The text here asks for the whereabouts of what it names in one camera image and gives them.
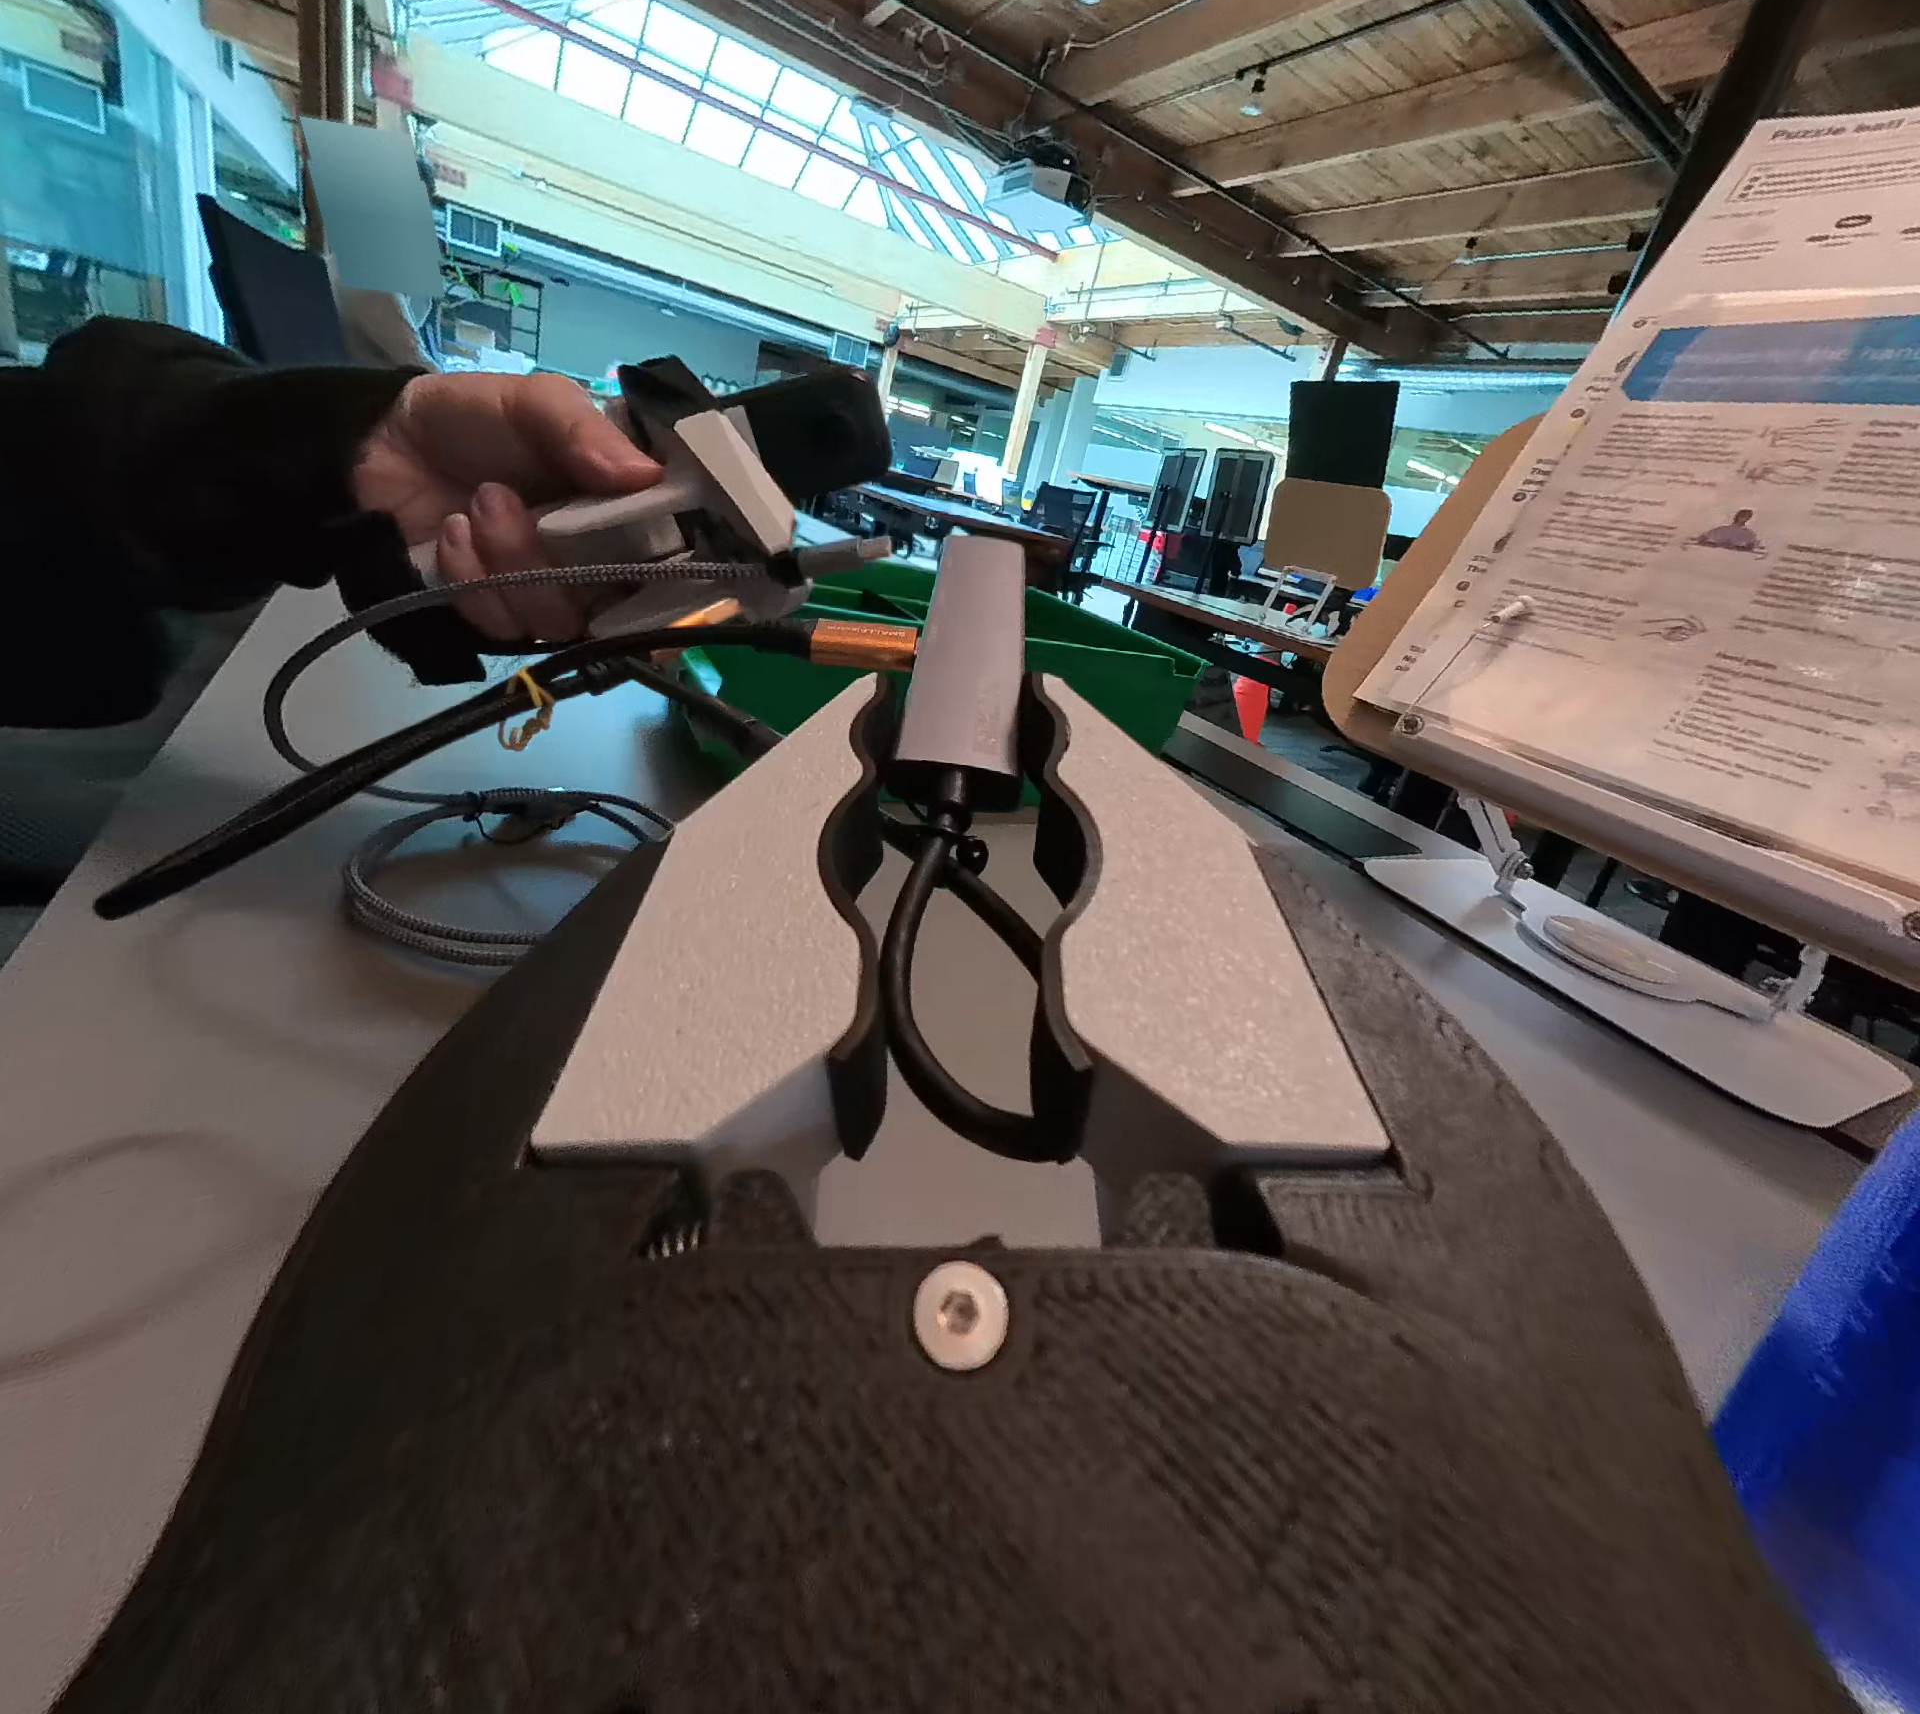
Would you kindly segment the instruction sheets on stand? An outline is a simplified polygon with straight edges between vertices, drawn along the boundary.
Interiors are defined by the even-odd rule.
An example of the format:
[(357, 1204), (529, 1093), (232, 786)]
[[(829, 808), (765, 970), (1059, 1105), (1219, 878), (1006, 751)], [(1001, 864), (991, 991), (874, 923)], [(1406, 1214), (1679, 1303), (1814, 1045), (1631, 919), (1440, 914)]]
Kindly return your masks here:
[(1832, 963), (1917, 991), (1918, 862), (1910, 900), (1869, 898), (1671, 815), (1551, 794), (1540, 771), (1499, 772), (1358, 701), (1548, 413), (1482, 451), (1327, 668), (1342, 732), (1455, 790), (1482, 844), (1463, 858), (1369, 861), (1365, 874), (1774, 1121), (1832, 1129), (1908, 1097), (1908, 1073), (1814, 1020), (1811, 1004)]

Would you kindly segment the printed instruction sheet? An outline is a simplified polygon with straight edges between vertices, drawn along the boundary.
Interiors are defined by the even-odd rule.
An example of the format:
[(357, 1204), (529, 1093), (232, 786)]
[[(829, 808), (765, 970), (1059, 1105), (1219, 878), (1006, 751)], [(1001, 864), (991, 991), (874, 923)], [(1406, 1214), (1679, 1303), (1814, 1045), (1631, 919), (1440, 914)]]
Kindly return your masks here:
[(1757, 124), (1356, 701), (1917, 894), (1917, 108)]

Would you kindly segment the grey usb hub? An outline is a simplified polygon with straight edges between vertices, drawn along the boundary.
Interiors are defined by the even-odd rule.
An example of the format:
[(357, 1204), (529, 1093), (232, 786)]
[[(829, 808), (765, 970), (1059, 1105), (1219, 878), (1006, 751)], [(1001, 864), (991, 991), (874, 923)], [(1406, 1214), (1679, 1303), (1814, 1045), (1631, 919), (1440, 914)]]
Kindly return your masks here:
[(1029, 1111), (984, 1100), (929, 1042), (915, 1006), (925, 919), (938, 893), (986, 926), (1034, 989), (1044, 987), (1047, 932), (984, 882), (979, 815), (1021, 805), (1027, 677), (1027, 565), (1021, 547), (994, 536), (948, 541), (919, 634), (915, 670), (885, 786), (916, 815), (883, 833), (909, 858), (878, 955), (878, 1011), (886, 1050), (925, 1111), (964, 1143), (1029, 1166), (1063, 1166), (1079, 1150), (1088, 1080), (1044, 1034), (1034, 1006), (1029, 1042)]

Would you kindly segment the black upright panel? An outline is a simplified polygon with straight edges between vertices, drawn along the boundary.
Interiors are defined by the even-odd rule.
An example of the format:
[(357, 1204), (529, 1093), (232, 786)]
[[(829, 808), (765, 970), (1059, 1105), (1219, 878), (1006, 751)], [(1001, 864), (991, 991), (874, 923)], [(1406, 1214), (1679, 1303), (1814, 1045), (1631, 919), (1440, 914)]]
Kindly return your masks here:
[(1287, 481), (1382, 491), (1396, 432), (1401, 383), (1290, 384)]

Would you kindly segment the green plastic bin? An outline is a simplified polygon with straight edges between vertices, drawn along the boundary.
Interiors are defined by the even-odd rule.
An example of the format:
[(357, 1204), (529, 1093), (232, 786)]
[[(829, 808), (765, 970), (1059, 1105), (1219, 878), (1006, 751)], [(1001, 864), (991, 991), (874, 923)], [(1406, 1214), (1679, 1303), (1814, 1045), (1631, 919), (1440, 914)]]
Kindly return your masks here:
[[(819, 578), (804, 615), (922, 624), (938, 575), (930, 562), (876, 561)], [(1022, 592), (1022, 627), (1027, 670), (1065, 681), (1153, 757), (1165, 751), (1202, 670), (1197, 656), (1037, 588)], [(857, 681), (854, 670), (739, 647), (693, 649), (666, 670), (686, 690), (718, 696), (784, 736)]]

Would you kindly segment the grey desk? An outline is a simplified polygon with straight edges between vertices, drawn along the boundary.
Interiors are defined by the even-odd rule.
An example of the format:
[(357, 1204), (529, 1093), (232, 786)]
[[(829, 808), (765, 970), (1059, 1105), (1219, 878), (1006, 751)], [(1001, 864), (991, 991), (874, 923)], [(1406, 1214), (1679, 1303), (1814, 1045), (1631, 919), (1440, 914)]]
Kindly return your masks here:
[[(333, 595), (276, 596), (179, 718), (77, 874), (4, 969), (4, 1363), (59, 1401), (130, 1379), (134, 1421), (156, 1409), (163, 1461), (207, 1422), (242, 1332), (313, 1203), (400, 1080), (491, 985), (353, 926), (342, 858), (399, 813), (359, 801), (165, 908), (100, 920), (93, 898), (290, 779), (261, 724), (269, 677), (338, 616)], [(451, 701), (421, 693), (366, 642), (295, 690), (299, 747), (328, 757)], [(493, 734), (424, 764), (421, 790), (506, 783), (601, 789), (673, 819), (708, 794), (710, 769), (661, 696), (569, 704), (527, 757)], [(1818, 1238), (1875, 1158), (1878, 1125), (1811, 1132), (1724, 1097), (1501, 959), (1434, 926), (1360, 870), (1242, 807), (1226, 815), (1299, 866), (1497, 1061), (1592, 1186), (1643, 1272), (1692, 1391), (1712, 1415), (1765, 1339)], [(625, 843), (578, 830), (558, 858), (506, 858), (438, 835), (407, 880), (429, 913), (542, 930)], [(966, 1050), (980, 1024), (993, 1098), (1025, 1098), (1015, 1056), (1017, 969), (969, 914), (932, 913), (920, 982), (932, 1040)], [(886, 1103), (876, 1149), (836, 1162), (820, 1233), (838, 1244), (932, 1247), (1004, 1237), (1090, 1247), (1092, 1177), (1017, 1169), (964, 1150), (906, 1098)]]

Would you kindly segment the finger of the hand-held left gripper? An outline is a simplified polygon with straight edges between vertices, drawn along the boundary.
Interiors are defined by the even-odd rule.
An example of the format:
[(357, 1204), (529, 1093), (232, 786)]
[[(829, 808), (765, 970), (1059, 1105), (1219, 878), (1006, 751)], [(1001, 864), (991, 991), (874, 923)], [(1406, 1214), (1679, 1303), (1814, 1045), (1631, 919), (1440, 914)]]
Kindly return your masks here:
[(576, 499), (541, 513), (541, 544), (553, 562), (756, 562), (793, 552), (797, 508), (735, 419), (701, 411), (661, 424), (646, 423), (636, 408), (629, 417), (661, 464), (661, 478), (639, 493)]
[(684, 552), (654, 562), (594, 565), (588, 641), (659, 633), (733, 603), (733, 621), (777, 622), (804, 606), (812, 580), (797, 559), (720, 561)]

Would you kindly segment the person's left hand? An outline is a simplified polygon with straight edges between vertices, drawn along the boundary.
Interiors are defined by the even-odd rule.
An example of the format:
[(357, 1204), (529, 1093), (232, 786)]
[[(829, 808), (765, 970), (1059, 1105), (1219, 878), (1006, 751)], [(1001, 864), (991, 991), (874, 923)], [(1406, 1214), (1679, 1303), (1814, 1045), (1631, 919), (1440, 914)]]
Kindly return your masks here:
[(553, 374), (414, 377), (348, 475), (354, 510), (389, 516), (412, 551), (432, 547), (445, 587), (545, 571), (545, 508), (659, 481), (627, 424)]

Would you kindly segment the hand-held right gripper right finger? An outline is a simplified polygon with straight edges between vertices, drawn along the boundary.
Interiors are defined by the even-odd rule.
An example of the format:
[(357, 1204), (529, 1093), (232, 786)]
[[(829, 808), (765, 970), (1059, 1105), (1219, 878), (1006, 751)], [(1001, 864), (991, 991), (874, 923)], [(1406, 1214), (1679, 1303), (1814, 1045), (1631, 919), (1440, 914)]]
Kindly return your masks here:
[(1239, 822), (1059, 674), (1027, 681), (1034, 1071), (1092, 1175), (1358, 1175), (1390, 1136)]

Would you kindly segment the blue plastic bin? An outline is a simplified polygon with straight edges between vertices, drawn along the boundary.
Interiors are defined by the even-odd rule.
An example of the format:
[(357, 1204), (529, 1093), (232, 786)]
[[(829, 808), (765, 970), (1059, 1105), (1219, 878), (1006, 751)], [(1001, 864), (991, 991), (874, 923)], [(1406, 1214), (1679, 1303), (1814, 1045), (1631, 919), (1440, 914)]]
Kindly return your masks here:
[(1918, 1709), (1918, 1121), (1840, 1204), (1714, 1421), (1747, 1523), (1865, 1710)]

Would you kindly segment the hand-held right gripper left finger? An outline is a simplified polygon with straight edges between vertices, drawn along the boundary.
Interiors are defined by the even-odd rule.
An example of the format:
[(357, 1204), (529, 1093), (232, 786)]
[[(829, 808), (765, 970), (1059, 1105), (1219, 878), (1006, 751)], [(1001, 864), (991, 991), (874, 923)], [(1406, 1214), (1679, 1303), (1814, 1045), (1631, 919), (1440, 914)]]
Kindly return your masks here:
[(558, 1073), (532, 1153), (636, 1160), (717, 1191), (817, 1191), (889, 1100), (878, 938), (894, 704), (863, 674), (684, 821)]

